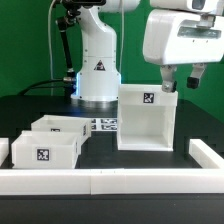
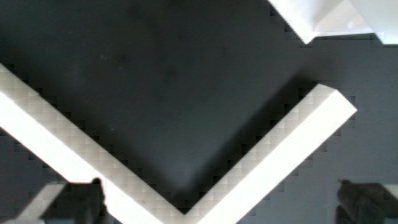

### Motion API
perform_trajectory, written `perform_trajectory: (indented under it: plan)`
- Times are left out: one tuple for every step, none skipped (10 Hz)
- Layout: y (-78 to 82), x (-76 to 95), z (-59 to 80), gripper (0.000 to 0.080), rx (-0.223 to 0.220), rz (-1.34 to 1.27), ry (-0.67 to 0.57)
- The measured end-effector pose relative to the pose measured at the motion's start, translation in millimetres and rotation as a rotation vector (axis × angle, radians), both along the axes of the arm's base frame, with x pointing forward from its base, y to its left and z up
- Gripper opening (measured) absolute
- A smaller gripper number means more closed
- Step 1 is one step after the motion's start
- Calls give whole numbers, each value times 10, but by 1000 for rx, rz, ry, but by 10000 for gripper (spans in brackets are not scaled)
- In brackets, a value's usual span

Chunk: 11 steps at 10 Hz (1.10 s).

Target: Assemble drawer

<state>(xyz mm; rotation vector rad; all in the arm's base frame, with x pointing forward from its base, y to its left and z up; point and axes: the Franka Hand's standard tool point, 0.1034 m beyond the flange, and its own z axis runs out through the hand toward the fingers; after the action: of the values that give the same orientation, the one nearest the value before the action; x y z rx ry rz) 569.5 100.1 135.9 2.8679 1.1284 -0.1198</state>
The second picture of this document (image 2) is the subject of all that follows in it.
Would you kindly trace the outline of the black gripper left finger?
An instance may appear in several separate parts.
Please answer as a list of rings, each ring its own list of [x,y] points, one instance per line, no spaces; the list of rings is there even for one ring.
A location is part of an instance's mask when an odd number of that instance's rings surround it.
[[[100,179],[66,184],[41,219],[45,224],[103,224],[107,206]]]

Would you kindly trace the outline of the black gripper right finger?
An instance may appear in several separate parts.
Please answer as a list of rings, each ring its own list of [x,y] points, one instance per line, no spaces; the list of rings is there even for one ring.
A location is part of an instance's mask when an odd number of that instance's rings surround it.
[[[398,219],[398,197],[379,183],[341,181],[336,224],[384,224]]]

